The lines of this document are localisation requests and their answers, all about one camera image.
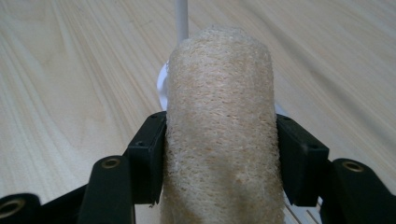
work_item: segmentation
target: black plastic bracket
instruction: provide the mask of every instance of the black plastic bracket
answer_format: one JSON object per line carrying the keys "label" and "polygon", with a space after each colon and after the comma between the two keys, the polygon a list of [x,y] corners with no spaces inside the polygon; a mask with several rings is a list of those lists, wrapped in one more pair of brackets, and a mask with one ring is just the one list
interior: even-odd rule
{"label": "black plastic bracket", "polygon": [[329,149],[293,119],[277,115],[283,188],[291,204],[316,206]]}

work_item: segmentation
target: loofah sponge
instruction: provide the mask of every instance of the loofah sponge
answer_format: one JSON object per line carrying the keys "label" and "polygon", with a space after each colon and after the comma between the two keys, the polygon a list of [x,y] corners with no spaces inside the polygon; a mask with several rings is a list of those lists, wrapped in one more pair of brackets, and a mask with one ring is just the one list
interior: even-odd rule
{"label": "loofah sponge", "polygon": [[268,49],[237,28],[182,42],[168,67],[162,223],[281,223]]}

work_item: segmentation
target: wood grain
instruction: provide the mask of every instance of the wood grain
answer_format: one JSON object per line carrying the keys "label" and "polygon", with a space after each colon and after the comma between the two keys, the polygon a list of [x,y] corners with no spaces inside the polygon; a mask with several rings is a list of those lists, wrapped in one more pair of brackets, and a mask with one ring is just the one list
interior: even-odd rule
{"label": "wood grain", "polygon": [[[395,2],[205,0],[189,11],[191,35],[217,23],[266,44],[276,101],[332,159],[366,163],[396,194]],[[171,0],[1,1],[0,197],[48,202],[121,154],[161,110],[156,78],[176,42]],[[158,221],[146,208],[139,218],[154,217],[139,220]]]}

